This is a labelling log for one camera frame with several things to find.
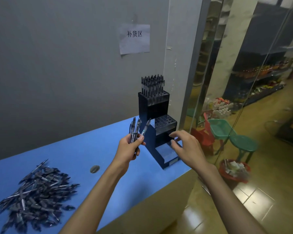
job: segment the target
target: hand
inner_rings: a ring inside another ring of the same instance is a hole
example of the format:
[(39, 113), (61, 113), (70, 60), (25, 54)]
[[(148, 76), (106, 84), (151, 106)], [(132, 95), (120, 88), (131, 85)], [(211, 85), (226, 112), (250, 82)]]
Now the hand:
[(123, 176), (129, 167), (129, 162), (135, 160), (140, 154), (139, 145), (145, 145), (144, 136), (138, 134), (138, 138), (135, 142), (129, 143), (130, 134), (126, 135), (119, 141), (117, 152), (112, 161), (112, 164), (121, 168), (121, 175)]
[(178, 137), (176, 141), (182, 141), (182, 148), (177, 145), (175, 140), (172, 140), (172, 148), (181, 158), (181, 160), (196, 170), (197, 172), (204, 169), (209, 163), (206, 161), (205, 155), (197, 139), (184, 130), (174, 131), (170, 137)]

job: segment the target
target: paper sign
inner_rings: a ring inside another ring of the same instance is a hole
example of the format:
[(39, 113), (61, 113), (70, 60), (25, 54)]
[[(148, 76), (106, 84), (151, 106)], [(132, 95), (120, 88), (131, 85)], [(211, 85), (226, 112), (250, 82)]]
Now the paper sign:
[(121, 24), (118, 35), (121, 55), (150, 51), (150, 25)]

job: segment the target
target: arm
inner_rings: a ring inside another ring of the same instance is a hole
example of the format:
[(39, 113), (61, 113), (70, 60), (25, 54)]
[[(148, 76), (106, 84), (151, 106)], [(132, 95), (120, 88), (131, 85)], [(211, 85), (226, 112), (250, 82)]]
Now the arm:
[(127, 172), (129, 162), (139, 156), (138, 146), (145, 145), (142, 135), (131, 144), (128, 143), (129, 138), (130, 134), (120, 140), (112, 163), (59, 234), (93, 234), (96, 232), (115, 186)]
[(197, 139), (185, 131), (175, 131), (170, 136), (182, 140), (182, 148), (174, 140), (172, 140), (172, 147), (182, 161), (203, 179), (227, 232), (229, 234), (265, 234), (262, 226), (223, 181), (217, 168), (206, 161)]

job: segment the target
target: forearm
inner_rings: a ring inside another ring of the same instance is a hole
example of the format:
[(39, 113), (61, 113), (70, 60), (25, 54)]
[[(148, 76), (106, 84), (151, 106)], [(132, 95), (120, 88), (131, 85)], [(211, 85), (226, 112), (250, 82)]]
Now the forearm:
[(214, 165), (208, 164), (203, 170), (195, 170), (207, 186), (229, 234), (266, 233), (223, 181)]
[(59, 234), (94, 234), (120, 178), (121, 168), (111, 163)]

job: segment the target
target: green basket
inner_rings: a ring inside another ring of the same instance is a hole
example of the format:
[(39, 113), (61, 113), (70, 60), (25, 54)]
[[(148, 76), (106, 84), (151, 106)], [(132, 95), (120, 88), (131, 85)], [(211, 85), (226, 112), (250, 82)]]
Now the green basket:
[(229, 136), (229, 133), (230, 136), (237, 134), (226, 120), (210, 119), (208, 122), (211, 125), (211, 132), (213, 133), (215, 139), (225, 140)]

